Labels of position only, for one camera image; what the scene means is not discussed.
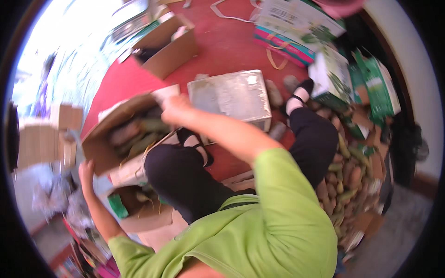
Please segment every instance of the green shirt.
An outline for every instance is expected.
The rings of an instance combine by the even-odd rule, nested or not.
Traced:
[[[207,215],[157,254],[126,237],[109,240],[124,278],[174,278],[195,257],[225,277],[332,278],[337,236],[317,196],[284,149],[269,149],[255,160],[256,195],[227,199],[259,201]]]

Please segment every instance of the foil-wrapped box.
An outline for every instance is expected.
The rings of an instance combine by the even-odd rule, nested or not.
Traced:
[[[195,80],[187,88],[190,101],[200,110],[251,123],[265,132],[271,127],[271,108],[259,69]]]

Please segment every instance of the black shoe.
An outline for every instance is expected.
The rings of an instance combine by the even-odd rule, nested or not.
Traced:
[[[298,88],[300,88],[300,87],[303,88],[303,89],[305,89],[305,90],[308,92],[309,97],[311,97],[311,95],[312,95],[312,91],[314,90],[314,81],[313,81],[311,78],[306,79],[305,81],[301,82],[301,83],[298,85],[298,87],[295,89],[295,91],[296,91]],[[286,105],[287,105],[287,102],[289,101],[289,99],[291,99],[291,98],[296,98],[297,100],[301,101],[302,104],[304,104],[304,101],[301,99],[301,97],[292,94],[291,97],[288,98],[288,99],[283,103],[283,105],[279,107],[279,111],[280,111],[283,115],[285,115],[286,117],[289,117],[289,115],[286,114]]]
[[[190,136],[196,136],[196,138],[198,139],[199,143],[194,145],[192,148],[196,149],[197,147],[203,147],[204,148],[204,144],[201,142],[201,139],[199,138],[199,136],[197,136],[193,131],[186,129],[186,128],[180,128],[177,132],[176,132],[177,136],[178,136],[178,140],[179,143],[181,144],[181,146],[184,146],[185,141],[190,137]],[[206,151],[207,154],[207,163],[204,165],[204,167],[209,167],[213,164],[214,162],[214,158],[213,156],[206,150],[206,148],[204,148],[204,150]]]

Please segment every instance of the black pants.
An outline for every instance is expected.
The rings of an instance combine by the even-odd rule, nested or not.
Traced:
[[[315,188],[334,158],[337,130],[330,121],[308,108],[295,109],[289,119],[295,135],[289,152]],[[216,212],[232,196],[255,194],[253,189],[234,192],[225,187],[203,168],[203,162],[197,150],[178,145],[159,145],[148,153],[145,161],[153,189],[179,211],[188,224]]]

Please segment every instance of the red floor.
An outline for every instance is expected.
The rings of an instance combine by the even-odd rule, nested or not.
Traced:
[[[189,9],[182,8],[184,2],[169,5],[173,12],[184,14],[196,25],[195,35],[200,54],[163,81],[141,69],[132,58],[122,64],[114,62],[93,99],[82,130],[82,138],[97,123],[98,113],[116,102],[171,84],[180,84],[181,93],[187,93],[187,82],[192,81],[198,73],[214,76],[240,70],[260,69],[264,79],[273,80],[283,95],[287,92],[282,80],[287,74],[295,75],[299,80],[307,78],[307,70],[291,62],[283,70],[274,69],[267,59],[266,50],[253,43],[254,24],[218,17],[210,9],[210,5],[214,2],[216,0],[193,0]],[[218,8],[226,16],[244,19],[248,19],[254,9],[248,0],[227,0],[218,5]],[[281,63],[281,56],[277,54],[272,56],[276,64]],[[273,111],[272,114],[273,122],[284,120],[277,111]],[[293,135],[289,131],[281,142],[289,147],[293,141]],[[207,149],[215,157],[215,163],[209,167],[209,172],[216,180],[224,180],[250,169],[246,163],[218,145],[208,146]]]

